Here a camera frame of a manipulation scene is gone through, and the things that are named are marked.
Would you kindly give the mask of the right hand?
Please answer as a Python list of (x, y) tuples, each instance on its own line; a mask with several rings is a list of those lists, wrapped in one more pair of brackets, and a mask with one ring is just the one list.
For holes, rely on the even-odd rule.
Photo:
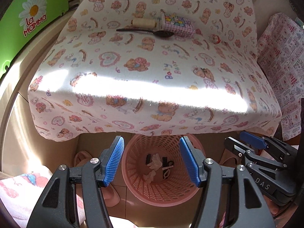
[(276, 216), (280, 211), (280, 207), (273, 202), (271, 202), (268, 207), (273, 216)]

